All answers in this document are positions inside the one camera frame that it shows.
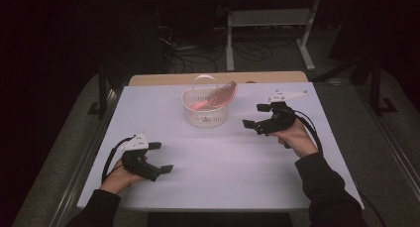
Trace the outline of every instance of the person's right hand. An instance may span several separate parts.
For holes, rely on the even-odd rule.
[[[318,149],[309,137],[305,126],[298,119],[296,119],[293,125],[286,130],[277,131],[270,135],[276,136],[279,143],[289,145],[299,158],[318,152]]]
[[[123,162],[120,159],[99,189],[106,190],[114,194],[120,194],[131,184],[140,180],[145,179],[124,169]]]

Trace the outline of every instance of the black cable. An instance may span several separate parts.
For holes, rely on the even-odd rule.
[[[115,167],[113,170],[111,170],[109,173],[108,173],[108,175],[109,174],[111,174],[112,172],[114,172],[114,170],[117,170],[117,169],[119,169],[120,167],[122,167],[123,165],[119,165],[118,167]]]
[[[305,115],[304,113],[302,113],[302,112],[300,112],[300,111],[297,111],[297,110],[295,110],[294,112],[296,112],[296,113],[299,113],[299,114],[301,114],[301,115],[303,115],[303,116],[305,116],[306,117],[306,119],[311,123],[311,126],[312,126],[312,128],[314,129],[314,131],[316,132],[316,128],[315,128],[315,125],[314,125],[314,123],[312,122],[312,120],[307,116],[307,115]]]
[[[255,42],[255,44],[257,44],[257,45],[259,45],[259,46],[260,46],[260,49],[265,48],[265,47],[268,47],[269,43],[277,37],[277,34],[274,34],[274,35],[273,35],[272,37],[270,37],[270,38],[267,38],[267,39],[266,39],[266,38],[262,38],[262,37],[260,37],[260,36],[257,34],[256,30],[254,30],[254,35],[255,35],[255,37],[256,37],[257,39],[259,39],[259,40],[266,40],[266,42],[262,43],[262,45],[261,45],[261,46],[260,46],[258,43],[256,43],[256,42]]]
[[[173,58],[173,63],[170,61],[170,65],[173,68],[173,72],[178,73],[178,64],[176,64],[176,57]]]
[[[282,45],[278,45],[278,46],[269,46],[270,48],[281,48],[281,47],[286,47],[286,46],[288,46],[288,45],[290,45],[290,44],[292,44],[292,43],[294,43],[296,40],[290,40],[290,41],[287,41],[287,42],[285,42],[284,44],[282,44]]]
[[[262,54],[263,59],[267,59],[267,58],[271,58],[273,55],[272,49],[270,47],[267,46],[261,46],[259,48],[253,48],[252,44],[256,44],[257,46],[259,46],[258,43],[243,43],[244,47],[247,48],[248,51],[250,51],[251,53],[254,52],[260,52]]]
[[[185,72],[185,69],[187,67],[190,67],[191,68],[191,72],[194,71],[194,67],[192,65],[190,65],[190,64],[186,64],[185,63],[185,59],[183,59],[181,57],[178,57],[178,56],[172,56],[172,57],[175,59],[175,61],[178,59],[178,60],[180,60],[182,62],[182,70],[180,71],[180,73],[184,73]]]
[[[321,141],[319,140],[318,134],[315,131],[315,127],[311,127],[309,125],[308,121],[306,121],[303,117],[296,116],[296,118],[299,119],[303,123],[303,125],[308,129],[309,133],[311,133],[312,138],[314,138],[314,140],[315,140],[315,143],[316,143],[316,146],[318,148],[319,153],[321,153],[323,155],[324,151],[322,149],[322,144],[321,144]]]
[[[237,46],[232,45],[232,48],[233,48],[233,49],[235,50],[235,52],[236,52],[236,53],[237,53],[240,57],[242,57],[243,59],[250,60],[250,61],[262,61],[262,60],[264,60],[264,59],[265,59],[263,55],[262,55],[262,57],[258,57],[258,56],[256,56],[256,55],[251,54],[251,53],[245,52],[244,50],[240,49],[240,48],[239,48],[239,47],[237,47]]]
[[[175,73],[178,73],[178,67],[179,66],[182,66],[182,68],[180,69],[180,71],[181,71],[181,73],[185,70],[185,61],[183,61],[183,60],[181,60],[181,59],[179,59],[178,57],[171,57],[171,58],[173,58],[173,71],[175,72]],[[176,62],[176,60],[177,59],[179,59],[181,62],[182,62],[182,64],[178,64],[177,62]]]
[[[220,35],[217,35],[214,39],[213,39],[213,43],[215,43],[216,45],[218,43],[222,43],[224,45],[226,45],[226,40],[228,37],[228,30],[226,28],[223,28],[223,32],[220,33]]]
[[[256,33],[255,33],[254,37],[255,37],[254,39],[249,39],[245,36],[241,36],[241,38],[243,39],[242,45],[251,53],[254,53],[254,52],[261,52],[262,53],[262,49],[266,48],[266,46],[265,45],[260,45],[256,42],[257,39],[259,38]]]
[[[219,53],[217,54],[217,56],[215,58],[204,56],[205,54],[208,54],[210,52],[208,52],[208,51],[200,51],[200,50],[196,54],[183,54],[183,53],[176,52],[176,53],[172,54],[171,57],[173,57],[174,59],[176,59],[176,58],[179,59],[182,62],[182,64],[183,64],[183,68],[191,67],[192,70],[194,70],[194,67],[191,64],[186,64],[187,62],[188,63],[192,63],[192,64],[208,64],[208,63],[213,63],[214,64],[214,72],[217,72],[217,70],[218,70],[217,60],[219,60],[220,57],[223,55],[223,51],[224,50],[225,49],[223,47],[223,49],[221,49],[219,51]],[[195,58],[201,58],[201,59],[204,59],[204,61],[191,59],[189,57],[191,57],[191,58],[194,58],[194,57]]]
[[[126,139],[124,139],[124,140],[122,140],[122,141],[120,141],[112,150],[111,150],[111,153],[109,154],[109,156],[108,156],[108,159],[106,160],[106,163],[105,163],[105,166],[104,166],[104,170],[102,171],[102,182],[104,182],[105,181],[105,179],[106,179],[106,177],[107,177],[107,175],[108,175],[108,168],[109,168],[109,166],[111,165],[111,162],[112,162],[112,159],[114,158],[114,156],[115,156],[115,153],[117,152],[117,149],[118,149],[118,147],[120,147],[123,143],[125,143],[125,142],[127,142],[127,141],[130,141],[131,139],[133,139],[133,137],[131,137],[131,138],[126,138]]]
[[[190,51],[190,50],[196,50],[196,49],[198,49],[198,48],[188,49],[188,50],[186,50],[186,51],[175,51],[175,53],[176,53],[178,56],[203,56],[203,55],[209,54],[209,52],[208,52],[208,51],[202,51],[202,52],[198,52],[198,53],[196,53],[196,54],[184,54],[184,53],[191,53],[191,51]]]

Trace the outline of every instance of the white tabletop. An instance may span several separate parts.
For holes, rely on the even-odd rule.
[[[275,137],[245,129],[243,119],[265,120],[271,113],[256,105],[280,91],[304,91],[305,96],[286,101],[309,116],[324,147],[324,156],[346,182],[346,191],[361,199],[328,124],[313,84],[238,84],[229,104],[228,119],[210,129],[190,125],[181,94],[190,85],[127,86],[115,110],[78,207],[84,207],[99,187],[101,173],[112,148],[121,140],[145,133],[150,142],[162,142],[160,150],[148,151],[148,163],[156,167],[174,165],[156,182],[146,180],[129,187],[120,207],[147,211],[291,211],[306,209],[301,178],[293,151]],[[121,157],[117,152],[111,167]]]

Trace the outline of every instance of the cable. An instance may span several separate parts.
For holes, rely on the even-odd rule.
[[[176,48],[178,44],[172,41],[172,29],[166,26],[158,26],[159,29],[165,29],[169,32],[168,38],[162,38],[161,36],[157,37],[158,40],[165,42],[167,45]]]
[[[115,155],[115,153],[117,152],[117,149],[118,149],[118,147],[120,147],[123,143],[125,143],[125,142],[127,142],[127,141],[130,141],[131,139],[133,139],[133,137],[131,137],[131,138],[126,138],[126,139],[124,139],[124,140],[122,140],[122,141],[120,141],[112,150],[111,150],[111,153],[109,154],[109,156],[108,156],[108,159],[107,159],[107,161],[106,161],[106,163],[105,163],[105,167],[104,167],[104,170],[102,171],[102,182],[104,182],[105,181],[105,179],[106,179],[106,177],[108,176],[108,173],[107,173],[107,171],[108,171],[108,168],[109,168],[109,166],[111,165],[111,161],[112,161],[112,159],[114,158],[114,155]]]
[[[216,57],[212,58],[210,56],[205,56],[206,54],[210,54],[214,50],[208,50],[212,49],[212,47],[208,47],[206,45],[199,46],[194,49],[190,49],[188,54],[185,51],[171,51],[171,54],[168,55],[168,57],[171,58],[171,65],[173,67],[173,70],[175,73],[184,73],[186,68],[190,68],[192,71],[194,71],[194,68],[196,65],[201,64],[209,64],[212,63],[214,65],[214,72],[217,72],[218,65],[217,60],[220,59],[220,57],[223,55],[223,52],[225,50],[225,47],[222,47],[222,49],[216,54]],[[182,64],[177,64],[176,61],[180,60]],[[182,65],[182,70],[179,71],[178,67]]]
[[[294,110],[294,112],[299,113],[299,114],[301,114],[301,115],[305,116],[305,117],[306,117],[306,119],[307,119],[307,120],[311,123],[311,126],[312,126],[312,128],[314,129],[314,131],[316,132],[316,128],[315,128],[314,123],[312,122],[312,120],[311,120],[311,119],[309,119],[309,117],[308,117],[307,115],[305,115],[304,113],[302,113],[302,112],[300,112],[300,111],[297,111],[297,110]]]
[[[240,37],[242,39],[245,39],[245,41],[243,42],[243,47],[245,47],[244,49],[241,49],[237,45],[232,45],[235,52],[243,59],[250,60],[250,61],[263,61],[273,56],[272,49],[285,47],[294,42],[294,40],[289,40],[282,45],[271,46],[270,43],[272,43],[272,41],[278,37],[278,30],[276,30],[276,33],[274,35],[272,35],[270,38],[267,38],[267,39],[259,37],[256,30],[254,30],[254,37],[255,37],[254,39],[249,39],[249,38],[246,38],[245,36]],[[266,40],[266,42],[262,44],[255,42],[258,40]]]
[[[109,173],[108,173],[108,175],[109,174],[111,174],[114,170],[117,170],[117,169],[119,169],[120,167],[122,167],[123,165],[119,165],[118,167],[115,167],[113,170],[111,170]]]
[[[171,60],[172,60],[172,57],[169,58],[169,63],[170,63],[170,66],[172,66],[172,68],[173,68],[173,72],[178,73],[176,58],[175,57],[173,58],[173,63],[171,62]]]

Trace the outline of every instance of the black sleeve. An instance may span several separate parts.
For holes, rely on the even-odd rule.
[[[70,220],[67,227],[112,227],[121,197],[96,189],[84,209]]]
[[[367,226],[360,204],[345,191],[345,182],[321,153],[296,162],[303,192],[311,200],[309,217],[315,226]]]

